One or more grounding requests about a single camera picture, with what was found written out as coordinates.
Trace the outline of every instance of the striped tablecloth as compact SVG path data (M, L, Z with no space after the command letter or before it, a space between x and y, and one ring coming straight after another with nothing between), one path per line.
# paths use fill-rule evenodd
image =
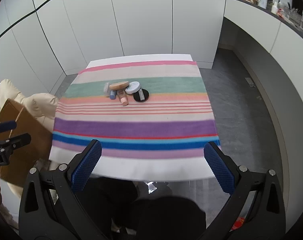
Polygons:
M139 81L146 102L103 95L106 82ZM56 109L50 159L68 163L91 139L102 144L94 173L131 180L212 177L208 141L220 145L197 63L185 60L100 65L81 71Z

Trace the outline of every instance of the blue stripe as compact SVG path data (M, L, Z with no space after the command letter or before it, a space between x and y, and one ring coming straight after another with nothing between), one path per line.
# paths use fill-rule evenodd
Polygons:
M74 135L74 134L65 134L62 132L54 131L53 134L71 138L71 139L80 139L80 140L92 140L96 139L100 142L112 142L112 143L150 143L150 144L165 144L165 143L189 143L189 142L203 142L204 138L206 141L215 141L218 140L218 136L206 136L206 137L192 137L192 138L177 138L177 139L124 139L124 138L101 138L101 137L92 137L85 135Z
M182 150L182 149L194 149L202 148L205 143L213 141L216 145L220 145L219 140L208 140L207 138L202 138L203 140L195 142L186 143L165 143L165 144L153 144L153 143L118 143L118 142L101 142L103 148L108 149L120 149L120 150ZM91 138L79 139L65 137L58 134L53 134L53 140L61 141L64 143L70 143L75 145L87 146Z

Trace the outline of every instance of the red object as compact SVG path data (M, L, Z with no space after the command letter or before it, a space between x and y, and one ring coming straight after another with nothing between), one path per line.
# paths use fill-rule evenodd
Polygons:
M235 230L237 228L240 228L243 225L244 221L245 221L244 218L241 218L241 217L237 218L236 222L234 223L234 225L231 228L231 231Z

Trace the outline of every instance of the floor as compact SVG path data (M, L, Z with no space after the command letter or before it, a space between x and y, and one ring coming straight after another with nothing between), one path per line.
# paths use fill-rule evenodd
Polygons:
M274 169L282 186L282 164L276 133L266 105L257 88L251 88L245 67L231 50L218 49L212 69L200 69L216 119L221 148L237 165L250 171ZM65 78L56 96L61 97L77 75ZM146 184L140 183L141 192ZM221 210L229 194L217 180L153 183L149 196L179 195L194 200L206 212L207 226ZM253 194L250 194L240 216L245 216Z

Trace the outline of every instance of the metal screw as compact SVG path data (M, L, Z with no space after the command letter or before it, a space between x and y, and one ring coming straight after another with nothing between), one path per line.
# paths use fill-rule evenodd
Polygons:
M36 171L37 171L37 169L34 167L34 168L31 168L31 169L30 169L29 173L30 173L30 174L34 174Z
M65 169L67 169L67 165L65 163L63 163L63 164L60 164L58 168L59 168L59 170L64 171Z
M247 171L248 169L247 169L246 166L240 165L240 166L239 166L239 170L245 172L245 171Z
M275 176L275 175L276 175L276 172L275 172L274 170L269 170L269 174L270 174L271 176Z

